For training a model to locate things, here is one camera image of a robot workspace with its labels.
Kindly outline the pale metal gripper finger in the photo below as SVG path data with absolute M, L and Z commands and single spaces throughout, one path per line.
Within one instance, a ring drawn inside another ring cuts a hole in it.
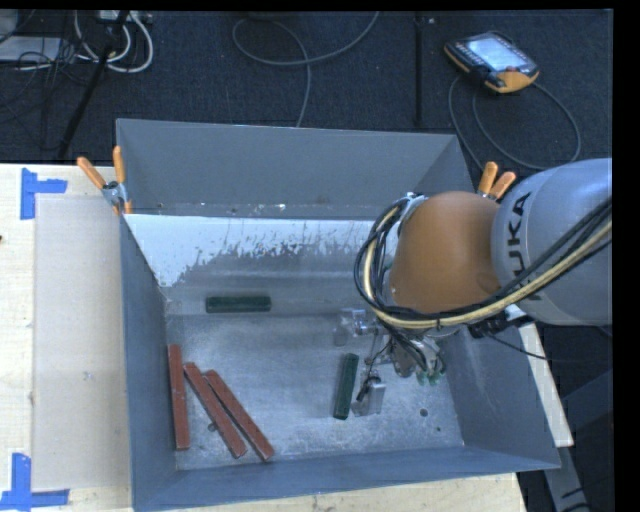
M 333 343 L 336 347 L 344 347 L 352 339 L 374 334 L 374 320 L 364 309 L 342 309 L 337 315 L 333 329 Z
M 356 416 L 378 415 L 382 411 L 386 384 L 378 376 L 367 377 L 361 383 L 351 411 Z

